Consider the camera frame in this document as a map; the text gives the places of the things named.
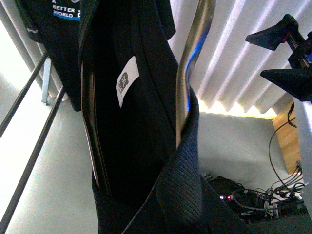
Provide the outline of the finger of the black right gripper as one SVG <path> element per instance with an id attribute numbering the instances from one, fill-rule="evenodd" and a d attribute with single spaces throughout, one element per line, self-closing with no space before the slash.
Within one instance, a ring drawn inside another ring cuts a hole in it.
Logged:
<path id="1" fill-rule="evenodd" d="M 289 14 L 276 25 L 248 35 L 246 42 L 275 51 L 281 43 L 287 42 L 294 51 L 299 44 L 298 22 Z"/>
<path id="2" fill-rule="evenodd" d="M 312 101 L 312 69 L 270 69 L 260 75 L 301 102 Z"/>

